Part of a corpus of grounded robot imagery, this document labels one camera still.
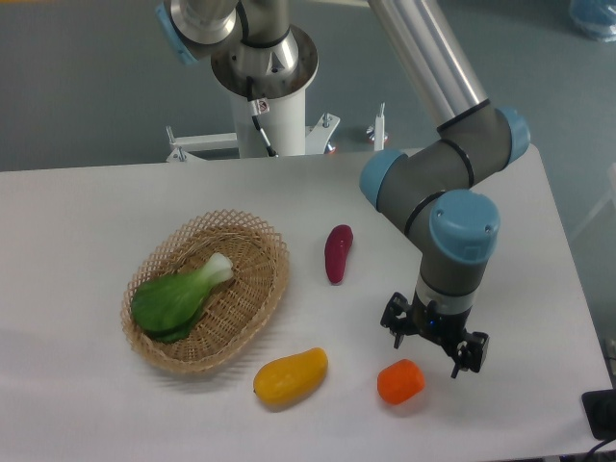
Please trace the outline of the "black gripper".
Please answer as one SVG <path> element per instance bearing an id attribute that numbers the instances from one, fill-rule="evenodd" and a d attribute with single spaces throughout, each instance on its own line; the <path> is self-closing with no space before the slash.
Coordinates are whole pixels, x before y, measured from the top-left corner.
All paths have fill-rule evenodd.
<path id="1" fill-rule="evenodd" d="M 479 373 L 487 356 L 490 336 L 484 332 L 465 332 L 467 311 L 447 315 L 438 313 L 436 307 L 434 301 L 423 304 L 417 294 L 410 305 L 405 296 L 395 292 L 385 306 L 380 325 L 394 337 L 394 348 L 399 348 L 403 339 L 413 334 L 414 323 L 421 337 L 453 356 L 451 378 L 456 378 L 460 372 Z"/>

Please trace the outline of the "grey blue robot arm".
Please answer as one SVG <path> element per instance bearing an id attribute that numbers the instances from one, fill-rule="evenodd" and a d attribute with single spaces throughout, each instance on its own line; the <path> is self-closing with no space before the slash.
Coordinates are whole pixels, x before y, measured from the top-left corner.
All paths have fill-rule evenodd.
<path id="1" fill-rule="evenodd" d="M 529 130 L 517 111 L 491 104 L 436 2 L 370 7 L 439 135 L 413 155 L 377 150 L 360 175 L 363 195 L 422 254 L 414 295 L 393 295 L 381 323 L 397 341 L 440 346 L 456 372 L 478 372 L 489 338 L 466 321 L 501 221 L 474 186 L 527 151 Z M 307 153 L 305 111 L 286 102 L 303 95 L 319 59 L 287 2 L 164 1 L 156 16 L 179 60 L 209 60 L 231 94 L 242 157 Z"/>

